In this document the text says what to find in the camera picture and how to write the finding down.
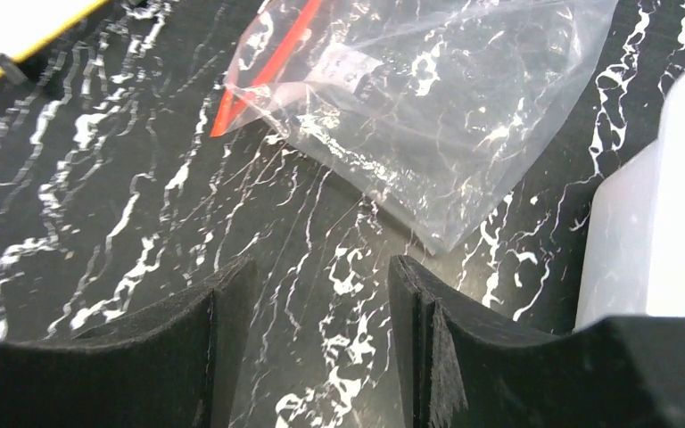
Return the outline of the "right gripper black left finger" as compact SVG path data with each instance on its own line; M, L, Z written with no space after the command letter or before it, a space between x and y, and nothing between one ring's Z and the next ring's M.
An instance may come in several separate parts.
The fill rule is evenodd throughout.
M257 287L249 257L68 340L0 342L0 427L226 427Z

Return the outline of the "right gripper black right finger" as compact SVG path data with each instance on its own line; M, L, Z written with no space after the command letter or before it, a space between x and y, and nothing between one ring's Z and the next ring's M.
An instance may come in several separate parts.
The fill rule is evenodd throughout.
M387 288L407 427L685 427L685 317L544 333L405 255Z

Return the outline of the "clear zip bag orange zipper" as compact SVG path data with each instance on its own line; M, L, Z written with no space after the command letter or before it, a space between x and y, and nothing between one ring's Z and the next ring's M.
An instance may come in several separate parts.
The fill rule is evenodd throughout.
M214 136L261 120L452 251L580 98L613 1L268 1L223 80Z

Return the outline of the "white plastic bin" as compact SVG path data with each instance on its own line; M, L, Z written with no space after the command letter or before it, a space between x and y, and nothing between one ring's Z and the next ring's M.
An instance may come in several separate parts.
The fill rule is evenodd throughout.
M685 317L685 72L656 140L594 195L574 327L620 315Z

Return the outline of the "small whiteboard yellow frame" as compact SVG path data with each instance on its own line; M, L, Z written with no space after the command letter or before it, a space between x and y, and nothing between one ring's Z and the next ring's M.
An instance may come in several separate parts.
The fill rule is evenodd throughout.
M0 1L0 54L22 62L107 4L102 0Z

